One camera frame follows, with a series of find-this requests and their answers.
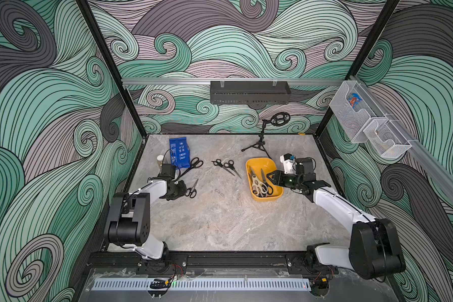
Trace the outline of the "black handled grey scissors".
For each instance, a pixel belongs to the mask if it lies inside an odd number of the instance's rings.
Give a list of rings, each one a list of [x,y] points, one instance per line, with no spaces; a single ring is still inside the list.
[[[191,187],[187,188],[186,192],[185,192],[185,196],[189,197],[189,198],[195,198],[196,195],[197,195],[197,191],[196,191],[196,185],[198,183],[199,179],[197,179],[194,183],[194,185],[192,185]]]

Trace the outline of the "all black scissors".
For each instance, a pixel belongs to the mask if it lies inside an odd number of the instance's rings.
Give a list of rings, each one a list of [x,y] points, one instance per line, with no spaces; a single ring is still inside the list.
[[[268,180],[266,178],[264,171],[262,169],[260,171],[261,171],[262,182],[264,183],[264,187],[266,188],[266,193],[262,193],[261,196],[262,197],[271,196],[274,192],[273,187],[268,183]]]

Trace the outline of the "cream handled kitchen scissors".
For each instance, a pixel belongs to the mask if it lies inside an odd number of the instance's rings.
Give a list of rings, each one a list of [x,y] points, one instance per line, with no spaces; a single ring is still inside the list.
[[[255,175],[255,172],[250,170],[250,178],[252,182],[252,192],[258,197],[266,197],[268,193],[268,187]]]

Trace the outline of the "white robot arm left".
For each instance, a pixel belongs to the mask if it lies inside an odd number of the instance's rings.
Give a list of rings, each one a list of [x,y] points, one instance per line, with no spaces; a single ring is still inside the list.
[[[157,200],[175,200],[186,194],[184,181],[153,179],[134,193],[113,196],[104,228],[104,241],[132,250],[144,260],[164,260],[168,257],[165,242],[151,233],[151,204]]]

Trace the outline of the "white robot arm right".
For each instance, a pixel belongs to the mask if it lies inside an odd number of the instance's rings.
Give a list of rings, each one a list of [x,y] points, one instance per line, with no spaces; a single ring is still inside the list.
[[[350,234],[347,247],[329,243],[309,245],[307,263],[312,267],[333,266],[351,270],[363,279],[385,278],[406,269],[395,224],[376,218],[339,195],[327,182],[315,176],[274,171],[267,179],[275,186],[298,191],[323,208]]]

